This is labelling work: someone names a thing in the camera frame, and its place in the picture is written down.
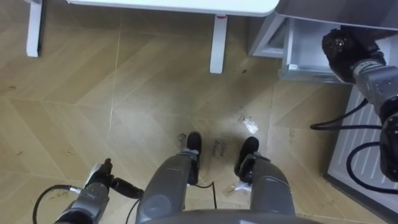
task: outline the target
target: white table leg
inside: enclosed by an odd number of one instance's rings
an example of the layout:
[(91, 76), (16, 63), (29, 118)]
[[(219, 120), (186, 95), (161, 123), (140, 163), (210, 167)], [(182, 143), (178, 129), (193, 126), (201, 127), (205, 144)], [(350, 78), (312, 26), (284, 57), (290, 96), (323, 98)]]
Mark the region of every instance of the white table leg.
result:
[(226, 15), (216, 15), (214, 19), (213, 43), (211, 44), (210, 73), (223, 72), (224, 51), (226, 40)]
[(29, 27), (27, 30), (26, 53), (29, 57), (39, 56), (40, 21), (42, 18), (42, 0), (30, 0)]

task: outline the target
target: black wire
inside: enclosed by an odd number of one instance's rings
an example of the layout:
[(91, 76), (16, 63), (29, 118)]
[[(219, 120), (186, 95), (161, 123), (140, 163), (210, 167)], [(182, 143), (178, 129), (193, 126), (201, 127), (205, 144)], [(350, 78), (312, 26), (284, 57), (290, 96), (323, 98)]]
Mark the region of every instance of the black wire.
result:
[(318, 124), (312, 124), (310, 128), (312, 130), (317, 130), (317, 131), (331, 131), (331, 130), (350, 130), (350, 129), (377, 129), (381, 130), (381, 126), (379, 125), (338, 125), (338, 126), (329, 126), (329, 124), (334, 124), (338, 121), (341, 121), (352, 114), (355, 114), (357, 111), (360, 109), (364, 108), (368, 104), (368, 100), (364, 99), (357, 107), (352, 109), (350, 112), (344, 114), (343, 116), (340, 116), (336, 119), (333, 119), (331, 121), (327, 122), (322, 122)]
[(348, 175), (349, 175), (357, 184), (359, 184), (360, 186), (364, 187), (365, 189), (372, 190), (372, 191), (379, 192), (379, 193), (384, 193), (384, 194), (398, 194), (398, 190), (396, 190), (396, 189), (382, 189), (382, 188), (380, 188), (380, 187), (375, 187), (375, 186), (372, 186), (372, 185), (369, 185), (369, 184), (366, 184), (366, 183), (362, 182), (362, 180), (359, 180), (359, 179), (355, 176), (355, 174), (354, 174), (354, 172), (353, 172), (353, 168), (352, 168), (352, 163), (353, 163), (353, 158), (354, 158), (354, 156), (355, 156), (357, 153), (359, 153), (360, 151), (362, 151), (363, 149), (366, 149), (366, 148), (368, 148), (368, 147), (374, 147), (374, 146), (380, 146), (380, 143), (379, 143), (379, 142), (368, 142), (368, 143), (364, 143), (364, 144), (362, 144), (362, 145), (356, 147), (354, 150), (352, 150), (352, 151), (350, 152), (350, 154), (348, 154), (347, 163), (346, 163)]
[(33, 207), (33, 213), (32, 213), (33, 224), (37, 224), (37, 210), (39, 209), (40, 202), (42, 201), (43, 197), (47, 193), (49, 193), (52, 190), (69, 190), (71, 187), (73, 187), (73, 186), (71, 186), (71, 185), (54, 185), (54, 186), (51, 186), (51, 187), (45, 189), (43, 191), (43, 193), (40, 194), (40, 196), (36, 200), (35, 206)]
[(134, 205), (131, 207), (131, 209), (130, 209), (130, 211), (129, 211), (129, 214), (127, 215), (127, 218), (126, 218), (126, 224), (129, 223), (129, 218), (130, 218), (131, 212), (134, 210), (134, 207), (135, 207), (135, 206), (138, 204), (138, 202), (140, 202), (140, 201), (141, 201), (141, 198), (138, 199), (138, 200), (134, 203)]
[[(326, 130), (348, 130), (348, 129), (378, 129), (381, 130), (382, 127), (378, 125), (347, 125), (347, 126), (328, 126), (329, 124), (336, 123), (338, 121), (341, 121), (355, 112), (359, 111), (363, 107), (365, 107), (369, 102), (367, 99), (364, 99), (357, 107), (355, 107), (353, 110), (350, 112), (344, 114), (343, 116), (340, 116), (336, 119), (333, 119), (331, 121), (323, 122), (323, 123), (318, 123), (318, 124), (313, 124), (310, 126), (311, 129), (313, 130), (319, 130), (319, 131), (326, 131)], [(352, 167), (352, 162), (354, 156), (361, 150), (366, 149), (368, 147), (374, 147), (374, 146), (380, 146), (379, 142), (368, 142), (364, 143), (358, 147), (356, 147), (354, 150), (352, 150), (347, 157), (347, 162), (346, 162), (346, 168), (347, 168), (347, 173), (348, 175), (356, 182), (358, 185), (362, 186), (365, 189), (372, 190), (374, 192), (379, 192), (379, 193), (384, 193), (384, 194), (398, 194), (398, 190), (396, 189), (382, 189), (380, 187), (375, 187), (369, 184), (364, 183), (362, 180), (359, 180), (354, 172), (353, 172), (353, 167)]]
[(217, 198), (216, 198), (216, 186), (214, 185), (214, 181), (211, 183), (211, 184), (209, 184), (209, 185), (207, 185), (207, 186), (200, 186), (200, 185), (195, 185), (196, 187), (199, 187), (199, 188), (201, 188), (201, 189), (207, 189), (207, 188), (209, 188), (209, 187), (212, 187), (212, 189), (213, 189), (213, 203), (214, 203), (214, 209), (217, 209)]

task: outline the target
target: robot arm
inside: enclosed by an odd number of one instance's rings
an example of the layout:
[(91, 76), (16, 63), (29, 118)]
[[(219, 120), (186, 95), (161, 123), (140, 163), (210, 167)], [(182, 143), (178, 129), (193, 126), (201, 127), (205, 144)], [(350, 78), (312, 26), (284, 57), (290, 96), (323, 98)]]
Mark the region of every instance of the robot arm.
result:
[(398, 182), (398, 68), (386, 65), (369, 29), (341, 26), (324, 36), (322, 49), (338, 78), (374, 106), (382, 124), (381, 170)]
[(97, 224), (109, 202), (109, 190), (114, 189), (129, 198), (141, 198), (144, 191), (120, 178), (114, 178), (111, 159), (91, 170), (84, 189), (55, 222), (56, 224)]

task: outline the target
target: wooden floor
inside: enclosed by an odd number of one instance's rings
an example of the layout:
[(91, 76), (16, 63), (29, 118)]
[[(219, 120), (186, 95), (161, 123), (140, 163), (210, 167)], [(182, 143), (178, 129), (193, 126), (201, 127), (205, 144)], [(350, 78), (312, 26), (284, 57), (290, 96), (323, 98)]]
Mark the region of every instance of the wooden floor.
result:
[[(344, 111), (349, 87), (280, 81), (280, 61), (246, 54), (247, 19), (231, 17), (222, 75), (209, 74), (211, 15), (48, 1), (40, 58), (25, 56), (28, 5), (0, 1), (0, 223), (31, 223), (53, 184), (82, 186), (112, 158), (114, 174), (145, 188), (178, 152), (180, 133), (203, 136), (200, 183), (215, 181), (220, 208), (247, 208), (224, 190), (245, 138), (287, 176), (297, 215), (323, 223), (382, 223), (322, 178), (336, 133), (309, 130)], [(225, 152), (212, 152), (215, 141)], [(53, 192), (39, 222), (74, 195)], [(124, 223), (134, 203), (114, 192), (103, 223)], [(190, 187), (186, 208), (212, 208), (211, 190)]]

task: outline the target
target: debris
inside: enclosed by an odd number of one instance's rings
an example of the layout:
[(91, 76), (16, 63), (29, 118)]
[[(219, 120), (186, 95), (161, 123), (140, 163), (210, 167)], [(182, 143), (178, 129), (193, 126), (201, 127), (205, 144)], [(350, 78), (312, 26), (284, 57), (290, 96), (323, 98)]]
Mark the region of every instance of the debris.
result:
[(295, 141), (294, 141), (294, 129), (292, 129), (292, 128), (289, 128), (289, 141), (290, 141), (290, 143), (294, 143)]
[(254, 122), (252, 117), (247, 117), (243, 120), (244, 125), (247, 127), (251, 134), (254, 134), (259, 131), (259, 127), (257, 126), (256, 122)]
[(184, 133), (181, 133), (177, 136), (177, 139), (180, 141), (180, 149), (184, 149), (185, 148), (185, 142), (187, 139), (187, 135)]
[(54, 198), (63, 197), (63, 196), (68, 197), (68, 191), (66, 191), (66, 190), (58, 190), (57, 194), (52, 196), (52, 197), (49, 197), (49, 199), (54, 199)]
[(243, 194), (246, 195), (248, 192), (251, 192), (251, 186), (247, 183), (239, 181), (237, 184), (231, 184), (227, 188), (223, 190), (223, 194), (225, 197), (229, 198), (237, 191), (243, 191)]

